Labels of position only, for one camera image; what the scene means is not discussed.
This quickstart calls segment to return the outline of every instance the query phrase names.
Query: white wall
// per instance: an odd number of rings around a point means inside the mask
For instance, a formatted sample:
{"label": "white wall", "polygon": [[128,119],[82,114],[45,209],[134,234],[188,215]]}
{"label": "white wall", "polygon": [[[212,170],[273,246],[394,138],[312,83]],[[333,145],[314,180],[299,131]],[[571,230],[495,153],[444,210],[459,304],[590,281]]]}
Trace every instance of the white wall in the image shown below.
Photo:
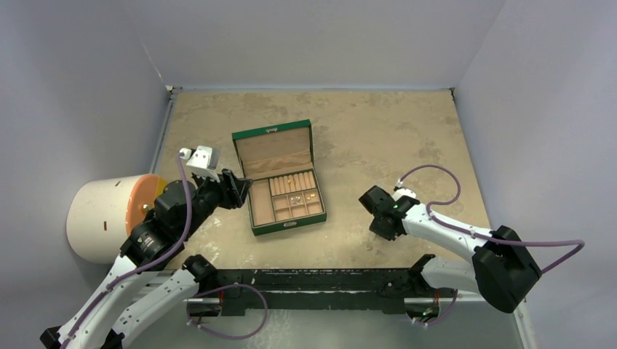
{"label": "white wall", "polygon": [[167,92],[119,1],[3,1],[0,33],[0,337],[40,348],[106,269],[69,247],[71,201],[148,171]]}
{"label": "white wall", "polygon": [[617,342],[616,38],[615,1],[508,0],[458,88],[493,226],[587,242],[530,293],[542,348]]}
{"label": "white wall", "polygon": [[504,0],[124,0],[165,84],[455,86]]}

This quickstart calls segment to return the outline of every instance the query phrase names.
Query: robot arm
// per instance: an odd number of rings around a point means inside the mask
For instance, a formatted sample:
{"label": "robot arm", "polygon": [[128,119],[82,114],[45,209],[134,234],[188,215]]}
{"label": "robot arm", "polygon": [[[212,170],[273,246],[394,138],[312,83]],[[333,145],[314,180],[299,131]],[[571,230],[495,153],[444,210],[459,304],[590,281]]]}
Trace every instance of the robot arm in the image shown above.
{"label": "robot arm", "polygon": [[122,347],[128,348],[143,330],[174,305],[197,294],[215,273],[216,268],[200,254],[187,258],[182,269],[127,307],[116,320],[111,329],[113,333],[122,334]]}
{"label": "robot arm", "polygon": [[415,270],[430,287],[476,292],[493,307],[512,313],[542,275],[525,247],[494,244],[473,237],[478,233],[501,240],[520,241],[510,228],[478,228],[432,212],[431,216],[440,221],[472,233],[470,236],[446,228],[429,216],[426,205],[407,188],[399,188],[390,196],[374,186],[360,198],[360,202],[375,217],[370,230],[377,235],[388,240],[403,234],[417,236],[462,258],[446,260],[428,254],[416,263]]}
{"label": "robot arm", "polygon": [[[120,321],[118,324],[116,320],[126,312],[125,309],[130,310],[128,305],[133,297],[184,249],[180,240],[184,236],[188,239],[217,207],[235,209],[244,204],[252,181],[239,179],[228,169],[224,169],[221,174],[215,174],[213,171],[218,160],[216,151],[208,147],[198,147],[193,151],[183,149],[181,153],[183,159],[188,160],[187,166],[193,172],[193,179],[197,184],[195,187],[192,183],[188,183],[190,202],[187,202],[181,181],[171,182],[165,187],[163,194],[156,198],[154,208],[148,211],[144,221],[132,229],[129,238],[122,244],[120,255],[110,272],[84,307],[64,326],[50,328],[43,333],[41,341],[46,348],[105,348],[104,345],[122,341],[124,334],[115,332],[115,329],[126,329],[129,322],[123,324],[124,322]],[[192,218],[188,234],[183,234],[189,204]],[[147,267],[161,258],[164,260]],[[128,273],[134,273],[144,266],[146,270],[126,277]],[[186,291],[184,287],[181,290],[177,287],[174,290],[178,292],[174,291],[172,294],[167,292],[169,287],[165,289],[163,286],[162,289],[163,295],[169,297],[177,296],[179,291],[182,293]],[[151,298],[158,297],[159,293],[154,293]],[[158,310],[142,311],[156,313]]]}

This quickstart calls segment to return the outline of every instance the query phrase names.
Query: box lid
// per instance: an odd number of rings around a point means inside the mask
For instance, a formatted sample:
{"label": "box lid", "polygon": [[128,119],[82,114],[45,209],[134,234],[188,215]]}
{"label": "box lid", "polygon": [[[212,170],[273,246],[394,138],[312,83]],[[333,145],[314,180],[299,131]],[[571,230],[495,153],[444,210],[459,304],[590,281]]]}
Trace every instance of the box lid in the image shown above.
{"label": "box lid", "polygon": [[313,131],[308,119],[234,132],[231,138],[245,177],[272,177],[313,167]]}

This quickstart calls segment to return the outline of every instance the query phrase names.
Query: purple cable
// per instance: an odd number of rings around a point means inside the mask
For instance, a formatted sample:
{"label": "purple cable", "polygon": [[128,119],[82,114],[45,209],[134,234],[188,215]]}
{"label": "purple cable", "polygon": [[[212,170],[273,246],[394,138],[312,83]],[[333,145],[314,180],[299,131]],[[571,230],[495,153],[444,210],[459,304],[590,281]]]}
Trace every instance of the purple cable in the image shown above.
{"label": "purple cable", "polygon": [[493,242],[494,244],[509,245],[509,246],[524,246],[524,247],[559,247],[559,246],[574,246],[574,245],[576,245],[576,247],[574,249],[572,249],[568,253],[566,253],[563,256],[561,256],[561,258],[555,260],[553,263],[547,265],[544,269],[542,269],[542,273],[543,274],[547,273],[551,269],[557,267],[559,264],[563,263],[568,258],[570,258],[573,255],[575,255],[578,251],[581,251],[583,249],[583,247],[585,247],[585,241],[580,240],[580,239],[565,240],[565,241],[510,241],[510,240],[501,240],[499,238],[493,238],[491,236],[487,236],[487,235],[484,235],[484,234],[474,233],[471,230],[467,230],[465,228],[461,228],[461,227],[458,227],[456,225],[452,225],[450,223],[446,223],[446,222],[442,221],[441,219],[431,215],[431,207],[433,205],[450,205],[450,204],[454,203],[454,201],[458,200],[459,196],[461,196],[461,182],[459,182],[458,178],[449,169],[446,169],[445,167],[442,167],[440,165],[433,165],[433,164],[421,165],[421,166],[418,166],[416,168],[413,168],[413,169],[409,170],[407,173],[405,173],[403,175],[403,177],[401,177],[401,179],[399,181],[402,182],[403,180],[405,180],[405,178],[407,176],[409,176],[412,173],[418,171],[419,169],[424,169],[426,167],[432,167],[432,168],[435,168],[435,169],[441,169],[442,171],[448,173],[452,177],[452,179],[454,179],[454,182],[456,183],[456,195],[454,196],[454,198],[452,198],[449,201],[430,201],[429,203],[426,204],[426,213],[429,215],[430,218],[432,218],[435,221],[435,223],[437,223],[437,224],[439,224],[441,226],[444,226],[446,228],[449,228],[449,229],[452,229],[452,230],[456,230],[456,231],[458,231],[460,233],[464,233],[464,234],[469,235],[471,237],[478,237],[478,238],[484,239],[486,241]]}
{"label": "purple cable", "polygon": [[259,327],[253,331],[250,332],[249,334],[245,334],[243,336],[230,336],[229,334],[223,334],[217,331],[214,331],[212,329],[208,329],[205,326],[202,326],[201,324],[198,324],[197,322],[193,321],[193,319],[191,319],[191,313],[188,311],[188,305],[186,306],[186,315],[188,316],[188,324],[195,326],[198,329],[201,329],[203,331],[206,331],[212,335],[215,335],[216,337],[220,337],[226,340],[246,340],[248,337],[252,337],[254,335],[256,335],[259,331],[261,331],[261,329],[263,328],[263,326],[266,324],[266,320],[268,319],[268,303],[266,303],[266,298],[263,296],[263,294],[261,294],[261,292],[259,292],[258,289],[256,289],[253,286],[249,286],[249,285],[244,285],[244,284],[233,284],[233,285],[227,285],[227,286],[223,286],[223,287],[219,287],[217,289],[211,289],[208,292],[203,292],[203,293],[199,293],[199,294],[195,294],[193,297],[198,298],[198,297],[205,297],[209,294],[212,293],[216,293],[219,291],[223,291],[225,289],[232,289],[234,287],[241,287],[244,289],[250,289],[251,291],[253,291],[254,293],[257,294],[257,296],[259,296],[259,298],[261,298],[261,302],[263,303],[263,319],[261,320],[261,324],[259,324]]}
{"label": "purple cable", "polygon": [[62,345],[60,346],[60,349],[65,349],[67,347],[68,343],[72,340],[72,337],[75,335],[75,332],[77,332],[77,330],[79,329],[79,326],[81,326],[81,323],[84,322],[86,317],[88,317],[88,315],[92,312],[92,309],[94,309],[97,306],[97,304],[109,292],[111,292],[112,289],[114,289],[114,287],[118,286],[118,284],[123,282],[123,280],[126,280],[127,278],[135,274],[139,274],[145,270],[148,270],[152,268],[153,266],[158,265],[160,262],[163,262],[167,258],[171,257],[180,248],[180,246],[184,243],[184,241],[188,237],[188,231],[190,230],[190,227],[191,227],[191,220],[193,219],[193,207],[190,205],[191,191],[188,189],[188,180],[186,179],[186,174],[184,173],[184,168],[182,167],[181,156],[183,155],[184,155],[183,153],[178,153],[175,159],[176,164],[178,165],[178,170],[180,171],[180,177],[182,179],[182,186],[184,187],[184,196],[186,198],[186,203],[187,203],[186,222],[184,223],[184,231],[182,232],[180,239],[178,239],[178,242],[176,242],[176,244],[172,246],[172,248],[169,251],[167,251],[165,254],[163,254],[161,257],[156,258],[152,262],[146,265],[143,265],[139,268],[136,268],[135,270],[131,270],[128,273],[120,275],[117,278],[115,278],[112,282],[107,284],[105,291],[101,292],[95,299],[93,299],[92,302],[86,307],[86,309],[84,309],[84,312],[81,313],[79,318],[75,321],[75,324],[73,325],[73,327],[71,327],[71,330],[67,333],[68,339],[62,343]]}

